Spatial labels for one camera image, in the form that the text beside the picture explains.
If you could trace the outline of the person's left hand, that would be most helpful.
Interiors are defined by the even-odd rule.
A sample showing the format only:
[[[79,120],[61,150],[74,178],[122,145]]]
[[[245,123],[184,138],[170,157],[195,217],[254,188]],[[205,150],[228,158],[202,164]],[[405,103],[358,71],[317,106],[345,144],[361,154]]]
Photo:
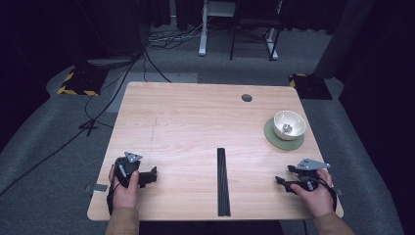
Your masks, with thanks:
[[[127,188],[118,186],[114,190],[113,208],[131,208],[135,209],[138,203],[138,181],[139,172],[134,171],[131,174],[130,182]]]

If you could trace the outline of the white desk leg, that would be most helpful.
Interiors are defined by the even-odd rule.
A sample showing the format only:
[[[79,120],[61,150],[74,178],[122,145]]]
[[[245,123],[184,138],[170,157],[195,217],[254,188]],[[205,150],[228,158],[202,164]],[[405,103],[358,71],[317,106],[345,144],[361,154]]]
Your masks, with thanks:
[[[280,31],[275,28],[269,28],[264,34],[265,43],[266,43],[266,46],[269,52],[270,61],[276,61],[279,58],[278,53],[276,51],[279,34],[280,34]]]
[[[207,54],[208,42],[208,0],[204,0],[202,15],[202,32],[199,46],[199,56],[204,57]]]

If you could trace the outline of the white ceramic bowl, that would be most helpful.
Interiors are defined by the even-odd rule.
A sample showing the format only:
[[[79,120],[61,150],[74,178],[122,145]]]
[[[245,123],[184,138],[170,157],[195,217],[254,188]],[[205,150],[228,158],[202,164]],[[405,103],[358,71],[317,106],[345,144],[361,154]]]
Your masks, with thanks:
[[[283,125],[289,124],[293,130],[289,133],[283,132]],[[295,140],[306,131],[306,123],[302,116],[292,111],[280,111],[273,118],[274,133],[283,140]]]

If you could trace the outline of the grey curtain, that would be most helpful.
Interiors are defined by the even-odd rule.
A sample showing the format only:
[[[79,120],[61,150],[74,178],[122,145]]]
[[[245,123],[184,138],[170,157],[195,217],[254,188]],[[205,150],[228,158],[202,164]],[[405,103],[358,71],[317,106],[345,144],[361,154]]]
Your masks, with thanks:
[[[373,3],[374,0],[347,0],[340,23],[313,72],[315,76],[322,79],[335,76],[369,15]]]

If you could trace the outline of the bundle of black chopsticks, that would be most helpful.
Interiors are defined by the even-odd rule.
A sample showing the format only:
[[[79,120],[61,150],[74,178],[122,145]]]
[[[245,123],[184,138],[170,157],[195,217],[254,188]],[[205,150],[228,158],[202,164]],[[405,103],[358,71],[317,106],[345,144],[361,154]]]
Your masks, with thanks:
[[[224,148],[217,149],[217,208],[219,216],[231,215]]]

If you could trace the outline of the black yellow striped stand base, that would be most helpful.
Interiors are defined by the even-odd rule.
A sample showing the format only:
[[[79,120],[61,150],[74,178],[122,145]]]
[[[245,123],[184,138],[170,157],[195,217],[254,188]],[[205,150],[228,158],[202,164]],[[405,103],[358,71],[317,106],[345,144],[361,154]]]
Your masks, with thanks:
[[[72,69],[59,88],[58,94],[99,96],[108,73],[108,70]]]
[[[332,100],[325,80],[314,74],[290,74],[289,84],[297,90],[301,99]]]

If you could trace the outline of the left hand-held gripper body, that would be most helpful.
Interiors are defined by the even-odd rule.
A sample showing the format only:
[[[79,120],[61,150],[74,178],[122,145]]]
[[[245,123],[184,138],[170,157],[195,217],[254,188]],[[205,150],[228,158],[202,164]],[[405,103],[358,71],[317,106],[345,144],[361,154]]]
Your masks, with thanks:
[[[141,159],[140,155],[125,152],[123,157],[115,160],[115,176],[123,187],[128,187],[131,174],[139,168]]]

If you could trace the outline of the person's right hand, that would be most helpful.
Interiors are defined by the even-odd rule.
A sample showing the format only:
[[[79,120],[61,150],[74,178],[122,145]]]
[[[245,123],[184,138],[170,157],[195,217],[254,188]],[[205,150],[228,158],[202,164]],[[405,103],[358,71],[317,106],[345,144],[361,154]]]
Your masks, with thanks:
[[[334,212],[333,198],[327,187],[320,185],[314,191],[306,191],[297,184],[292,184],[294,190],[304,201],[309,213],[314,217],[320,217]]]

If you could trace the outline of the person's dark clothing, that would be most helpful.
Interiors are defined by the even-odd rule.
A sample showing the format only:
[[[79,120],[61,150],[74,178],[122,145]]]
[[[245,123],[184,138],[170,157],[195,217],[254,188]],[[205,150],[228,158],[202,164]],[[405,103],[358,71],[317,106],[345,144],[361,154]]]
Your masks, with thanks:
[[[277,220],[144,221],[140,235],[284,235]]]

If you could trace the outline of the round green coaster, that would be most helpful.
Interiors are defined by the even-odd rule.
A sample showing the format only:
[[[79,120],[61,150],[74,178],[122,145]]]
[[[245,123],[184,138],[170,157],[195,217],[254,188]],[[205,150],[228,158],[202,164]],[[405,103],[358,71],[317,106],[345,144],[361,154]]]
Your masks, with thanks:
[[[274,133],[273,129],[273,119],[269,119],[264,126],[264,135],[266,139],[275,147],[285,150],[285,151],[294,151],[298,149],[304,141],[304,136],[301,135],[295,140],[283,140]]]

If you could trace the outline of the black chair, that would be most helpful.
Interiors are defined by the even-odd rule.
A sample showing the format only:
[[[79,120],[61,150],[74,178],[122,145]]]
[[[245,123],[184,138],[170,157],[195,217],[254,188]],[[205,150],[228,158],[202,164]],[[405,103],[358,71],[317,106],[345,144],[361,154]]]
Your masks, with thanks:
[[[232,33],[231,52],[229,59],[233,59],[237,31],[243,28],[283,29],[280,11],[283,0],[236,0],[235,12],[230,32]]]

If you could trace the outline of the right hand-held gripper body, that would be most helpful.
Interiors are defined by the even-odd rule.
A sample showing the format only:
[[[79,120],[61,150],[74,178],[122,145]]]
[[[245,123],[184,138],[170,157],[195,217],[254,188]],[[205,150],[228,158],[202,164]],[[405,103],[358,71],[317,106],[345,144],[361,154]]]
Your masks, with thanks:
[[[319,181],[317,170],[330,167],[330,164],[303,159],[295,166],[295,173],[300,180],[300,187],[309,192],[315,190],[318,187]]]

